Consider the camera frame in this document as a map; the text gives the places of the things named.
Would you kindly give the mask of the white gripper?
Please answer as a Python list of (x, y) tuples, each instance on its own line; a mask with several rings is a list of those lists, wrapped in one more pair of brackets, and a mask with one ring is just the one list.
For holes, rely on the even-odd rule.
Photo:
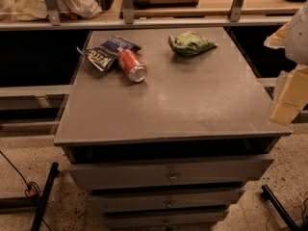
[(269, 119), (289, 124), (308, 104), (308, 0), (292, 17), (264, 41), (267, 48), (285, 47), (286, 57), (298, 65), (278, 76), (269, 109)]

